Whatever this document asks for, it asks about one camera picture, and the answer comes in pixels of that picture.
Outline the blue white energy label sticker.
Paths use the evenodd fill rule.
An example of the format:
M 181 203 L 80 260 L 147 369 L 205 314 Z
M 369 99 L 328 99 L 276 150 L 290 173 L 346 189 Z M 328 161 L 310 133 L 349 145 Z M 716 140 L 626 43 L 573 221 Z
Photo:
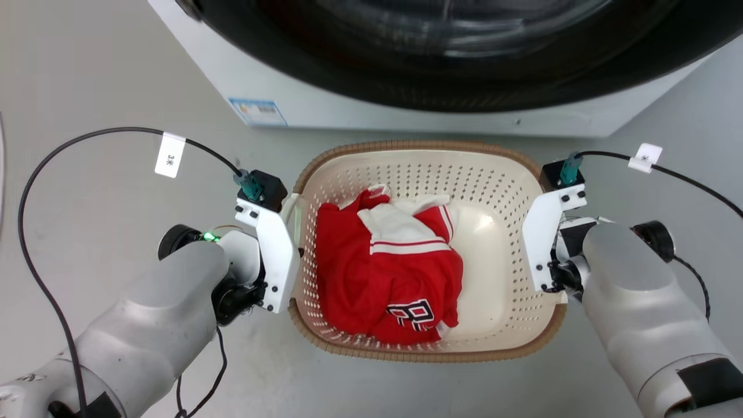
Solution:
M 228 102 L 248 126 L 288 127 L 279 107 L 271 100 L 229 98 Z

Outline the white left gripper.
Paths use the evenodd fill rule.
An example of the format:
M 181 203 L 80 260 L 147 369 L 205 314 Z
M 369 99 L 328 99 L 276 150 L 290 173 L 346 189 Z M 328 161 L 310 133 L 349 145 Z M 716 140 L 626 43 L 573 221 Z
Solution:
M 289 307 L 299 275 L 301 251 L 295 227 L 301 223 L 298 199 L 279 212 L 238 198 L 235 219 L 253 235 L 234 230 L 216 240 L 226 254 L 228 273 L 212 292 L 217 324 L 226 326 L 254 307 L 281 313 Z

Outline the cream perforated laundry basket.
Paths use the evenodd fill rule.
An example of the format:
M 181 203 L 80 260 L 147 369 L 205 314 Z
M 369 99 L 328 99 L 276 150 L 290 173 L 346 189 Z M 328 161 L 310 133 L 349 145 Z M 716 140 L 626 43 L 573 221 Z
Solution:
M 565 294 L 534 286 L 520 241 L 541 168 L 523 154 L 475 141 L 402 140 L 338 146 L 302 170 L 286 202 L 304 250 L 289 313 L 311 344 L 330 354 L 409 363 L 498 362 L 533 354 L 554 337 Z M 446 194 L 459 212 L 453 248 L 464 262 L 459 325 L 446 338 L 412 345 L 353 336 L 327 321 L 316 278 L 316 216 L 384 183 L 393 198 Z

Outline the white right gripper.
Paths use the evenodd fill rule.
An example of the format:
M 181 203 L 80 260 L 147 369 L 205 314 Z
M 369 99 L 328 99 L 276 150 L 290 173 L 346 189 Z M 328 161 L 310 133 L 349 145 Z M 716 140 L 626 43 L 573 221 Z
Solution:
M 531 204 L 522 224 L 522 255 L 536 291 L 553 287 L 550 252 L 564 212 L 586 204 L 584 186 L 542 193 Z

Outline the white washing machine body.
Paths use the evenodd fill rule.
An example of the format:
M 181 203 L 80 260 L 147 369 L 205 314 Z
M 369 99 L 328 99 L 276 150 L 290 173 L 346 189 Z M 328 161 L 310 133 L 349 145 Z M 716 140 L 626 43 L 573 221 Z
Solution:
M 289 128 L 607 138 L 718 50 L 663 77 L 579 102 L 517 111 L 420 111 L 367 103 L 313 87 L 242 55 L 215 32 L 189 22 L 170 0 L 147 1 L 226 103 L 230 105 L 229 98 L 271 100 Z

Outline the black round washing machine door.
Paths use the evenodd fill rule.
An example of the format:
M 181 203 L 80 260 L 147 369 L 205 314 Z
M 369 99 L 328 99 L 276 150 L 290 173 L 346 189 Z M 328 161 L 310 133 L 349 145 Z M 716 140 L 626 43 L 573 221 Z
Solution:
M 743 34 L 743 0 L 170 0 L 242 55 L 400 109 L 534 110 L 624 91 Z

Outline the red white sports jersey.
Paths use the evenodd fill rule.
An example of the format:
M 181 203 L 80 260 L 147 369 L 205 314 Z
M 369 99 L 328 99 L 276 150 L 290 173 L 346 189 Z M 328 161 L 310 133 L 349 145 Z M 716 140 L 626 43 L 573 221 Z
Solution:
M 374 185 L 343 206 L 319 206 L 316 282 L 329 325 L 395 345 L 435 343 L 459 325 L 464 263 L 451 202 L 397 199 Z

